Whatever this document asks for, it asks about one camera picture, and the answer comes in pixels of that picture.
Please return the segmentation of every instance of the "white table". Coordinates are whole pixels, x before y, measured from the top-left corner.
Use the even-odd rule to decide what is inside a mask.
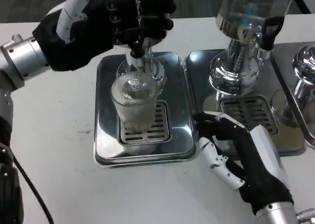
[[[0,43],[37,23],[1,24]],[[315,15],[287,16],[277,42],[315,40]],[[178,19],[155,51],[180,58],[224,48],[214,18]],[[249,205],[207,168],[203,157],[174,164],[103,169],[93,160],[96,66],[113,50],[75,72],[46,72],[13,93],[12,148],[57,224],[253,224]],[[315,206],[315,151],[283,158],[297,210]],[[26,224],[46,223],[20,176]]]

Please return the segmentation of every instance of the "clear plastic bottle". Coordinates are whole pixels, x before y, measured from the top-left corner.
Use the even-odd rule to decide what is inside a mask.
[[[260,32],[266,18],[284,16],[292,0],[222,0],[219,15],[234,27]]]

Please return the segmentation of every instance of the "black glove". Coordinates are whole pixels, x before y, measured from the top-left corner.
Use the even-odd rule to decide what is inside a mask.
[[[74,23],[69,44],[56,27],[60,10],[47,15],[33,31],[48,64],[55,71],[76,70],[110,49],[113,44],[132,45],[145,37],[163,39],[173,22],[165,17],[175,11],[173,0],[141,0],[139,24],[135,0],[90,0],[83,12],[87,20]]]
[[[289,189],[266,169],[250,132],[235,119],[217,112],[201,112],[193,116],[199,138],[206,137],[213,142],[232,140],[243,169],[228,159],[226,167],[245,181],[239,188],[242,199],[250,203],[254,214],[265,206],[276,202],[291,202]],[[216,146],[219,155],[226,156]]]

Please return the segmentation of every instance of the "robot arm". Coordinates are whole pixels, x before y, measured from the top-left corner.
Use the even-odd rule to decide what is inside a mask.
[[[251,204],[253,214],[261,224],[298,224],[310,218],[298,216],[284,167],[275,146],[263,126],[247,131],[244,125],[224,113],[203,112],[194,116],[197,121],[199,144],[212,169],[242,199]],[[243,169],[215,146],[217,140],[232,140]]]
[[[0,47],[0,223],[23,222],[18,166],[11,149],[13,103],[11,92],[48,69],[76,70],[110,49],[114,43],[129,44],[139,35],[163,39],[173,22],[165,13],[175,11],[173,0],[67,0],[48,14],[22,39],[14,35]],[[52,218],[43,207],[50,223]]]

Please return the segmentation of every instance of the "metal grate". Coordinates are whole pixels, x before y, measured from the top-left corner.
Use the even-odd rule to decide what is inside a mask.
[[[222,98],[219,103],[224,113],[245,125],[248,130],[262,125],[271,135],[278,133],[277,123],[264,97]]]
[[[133,131],[120,127],[120,141],[123,145],[157,144],[170,140],[166,103],[158,101],[154,124],[147,131]]]

